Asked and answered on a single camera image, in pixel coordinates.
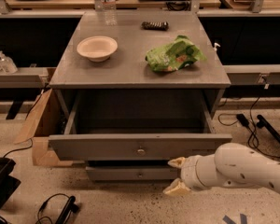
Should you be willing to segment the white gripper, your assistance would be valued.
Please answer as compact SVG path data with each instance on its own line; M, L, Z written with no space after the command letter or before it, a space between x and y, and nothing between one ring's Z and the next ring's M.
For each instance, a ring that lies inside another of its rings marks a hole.
M168 196L181 196L193 190L205 190L219 183L214 156L179 157L168 161L168 165L181 168L181 179L175 179L163 193Z

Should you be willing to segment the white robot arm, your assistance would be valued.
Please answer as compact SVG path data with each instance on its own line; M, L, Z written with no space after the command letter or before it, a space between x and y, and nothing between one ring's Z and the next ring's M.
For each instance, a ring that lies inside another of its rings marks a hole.
M168 161L168 164L180 170L180 177L163 191L169 196L212 187L263 187L280 194L280 162L241 144L226 143L212 155L180 157Z

